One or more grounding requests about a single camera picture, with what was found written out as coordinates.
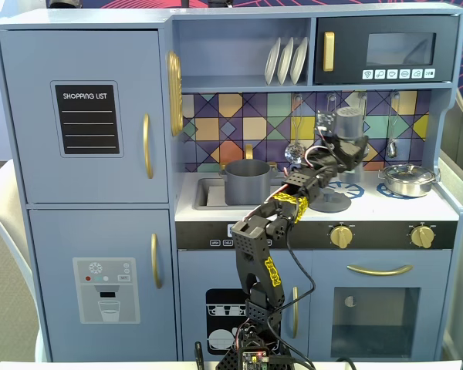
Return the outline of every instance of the silver saucepan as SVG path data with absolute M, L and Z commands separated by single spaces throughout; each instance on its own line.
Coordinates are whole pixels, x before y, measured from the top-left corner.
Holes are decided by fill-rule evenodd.
M 423 197 L 427 195 L 432 184 L 438 182 L 435 174 L 413 164 L 397 164 L 379 171 L 379 178 L 384 185 L 395 194 L 405 197 Z

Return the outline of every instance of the gray carpet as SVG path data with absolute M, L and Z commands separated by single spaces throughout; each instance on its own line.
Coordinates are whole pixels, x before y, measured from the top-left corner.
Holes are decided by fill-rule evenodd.
M 0 237 L 0 361 L 34 361 L 37 333 L 34 302 Z

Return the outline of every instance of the robotic arm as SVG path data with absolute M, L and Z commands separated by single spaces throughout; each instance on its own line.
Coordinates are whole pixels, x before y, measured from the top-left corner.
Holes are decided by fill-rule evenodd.
M 248 320 L 244 334 L 237 333 L 235 348 L 228 351 L 217 370 L 229 370 L 230 361 L 237 359 L 239 370 L 266 370 L 275 363 L 281 364 L 279 368 L 286 368 L 292 364 L 289 348 L 294 348 L 276 334 L 285 294 L 269 253 L 268 239 L 277 241 L 285 237 L 332 178 L 355 169 L 362 162 L 367 139 L 363 136 L 349 141 L 336 135 L 323 138 L 326 146 L 309 148 L 301 167 L 285 178 L 279 190 L 231 228 L 238 276 L 243 291 L 249 296 Z M 276 348 L 270 349 L 268 343 L 276 343 L 277 339 L 280 342 Z

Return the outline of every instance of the yellow tape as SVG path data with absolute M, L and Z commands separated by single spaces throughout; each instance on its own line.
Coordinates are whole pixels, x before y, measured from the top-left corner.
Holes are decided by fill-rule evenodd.
M 309 201 L 307 200 L 306 197 L 295 198 L 286 193 L 277 193 L 276 195 L 273 195 L 272 197 L 275 198 L 276 200 L 279 200 L 280 202 L 288 202 L 288 203 L 295 204 L 295 205 L 297 201 L 299 202 L 299 212 L 296 215 L 295 224 L 300 221 L 303 214 L 306 212 L 307 207 L 309 206 Z
M 278 270 L 276 270 L 275 264 L 272 261 L 271 256 L 269 256 L 268 259 L 264 261 L 264 264 L 269 271 L 269 277 L 271 278 L 272 286 L 277 287 L 278 285 L 281 285 Z

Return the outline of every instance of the cup icon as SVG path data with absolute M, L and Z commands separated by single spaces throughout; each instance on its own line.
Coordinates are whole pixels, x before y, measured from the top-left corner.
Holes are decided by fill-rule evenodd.
M 104 322 L 118 322 L 120 317 L 120 301 L 99 301 L 101 318 Z

